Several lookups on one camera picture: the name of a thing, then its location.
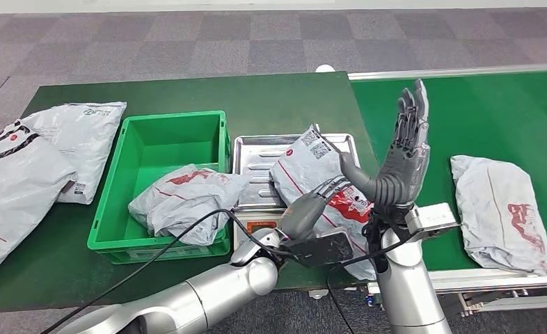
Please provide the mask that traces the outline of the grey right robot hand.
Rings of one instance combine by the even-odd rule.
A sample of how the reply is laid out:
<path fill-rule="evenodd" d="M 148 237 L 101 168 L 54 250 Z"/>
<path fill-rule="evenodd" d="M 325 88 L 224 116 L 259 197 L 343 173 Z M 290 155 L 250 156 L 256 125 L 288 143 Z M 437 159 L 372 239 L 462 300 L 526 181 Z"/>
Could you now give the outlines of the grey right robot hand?
<path fill-rule="evenodd" d="M 410 205 L 418 197 L 429 164 L 429 100 L 423 80 L 414 91 L 401 91 L 397 100 L 393 139 L 376 177 L 357 167 L 353 158 L 340 153 L 341 173 L 375 205 Z"/>

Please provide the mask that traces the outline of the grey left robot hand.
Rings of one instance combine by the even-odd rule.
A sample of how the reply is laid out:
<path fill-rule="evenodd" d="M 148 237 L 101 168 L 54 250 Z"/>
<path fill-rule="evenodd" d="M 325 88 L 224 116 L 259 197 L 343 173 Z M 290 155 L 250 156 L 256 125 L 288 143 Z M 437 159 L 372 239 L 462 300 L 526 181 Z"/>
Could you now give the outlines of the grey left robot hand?
<path fill-rule="evenodd" d="M 348 186 L 351 186 L 351 182 L 345 176 L 324 181 L 287 207 L 277 229 L 289 240 L 308 239 L 327 204 Z"/>

